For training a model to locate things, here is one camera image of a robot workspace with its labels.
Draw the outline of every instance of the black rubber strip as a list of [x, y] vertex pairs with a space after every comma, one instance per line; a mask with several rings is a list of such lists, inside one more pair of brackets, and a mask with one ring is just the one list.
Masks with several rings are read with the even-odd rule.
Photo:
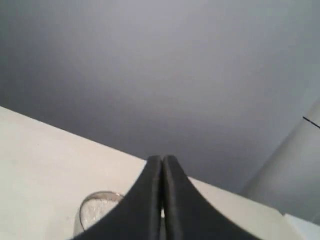
[[311, 123], [312, 125], [316, 126], [318, 129], [320, 129], [320, 126], [318, 124], [316, 124], [315, 122], [309, 120], [308, 118], [306, 118], [305, 116], [303, 117], [304, 120], [308, 121], [309, 123]]
[[163, 190], [166, 239], [258, 239], [207, 202], [190, 182], [176, 157], [172, 155], [163, 159]]
[[74, 240], [159, 240], [162, 197], [162, 159], [151, 156], [119, 204]]

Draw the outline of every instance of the white powder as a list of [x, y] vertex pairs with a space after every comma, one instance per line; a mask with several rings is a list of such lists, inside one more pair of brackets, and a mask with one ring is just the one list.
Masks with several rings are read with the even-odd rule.
[[84, 230], [102, 219], [118, 202], [106, 199], [90, 199], [81, 208], [81, 222]]

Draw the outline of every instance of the gray wall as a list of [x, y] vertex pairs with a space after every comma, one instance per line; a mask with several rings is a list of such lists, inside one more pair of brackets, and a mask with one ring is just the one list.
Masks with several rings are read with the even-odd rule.
[[320, 90], [318, 0], [5, 0], [0, 105], [238, 192]]
[[320, 225], [320, 99], [306, 118], [242, 194]]

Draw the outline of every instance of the black pointed object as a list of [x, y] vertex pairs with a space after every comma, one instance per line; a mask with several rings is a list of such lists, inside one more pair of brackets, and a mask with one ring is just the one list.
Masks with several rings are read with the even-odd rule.
[[159, 240], [161, 203], [162, 159], [151, 156], [119, 204], [74, 240]]
[[166, 239], [258, 240], [207, 202], [175, 156], [164, 157], [162, 170]]

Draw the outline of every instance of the black line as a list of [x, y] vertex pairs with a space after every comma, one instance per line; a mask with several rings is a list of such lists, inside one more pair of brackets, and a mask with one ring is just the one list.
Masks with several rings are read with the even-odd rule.
[[305, 116], [303, 117], [304, 120], [308, 121], [309, 123], [311, 123], [312, 125], [316, 126], [318, 129], [320, 129], [320, 126], [318, 124], [316, 124], [315, 122], [309, 120], [308, 118], [306, 118]]

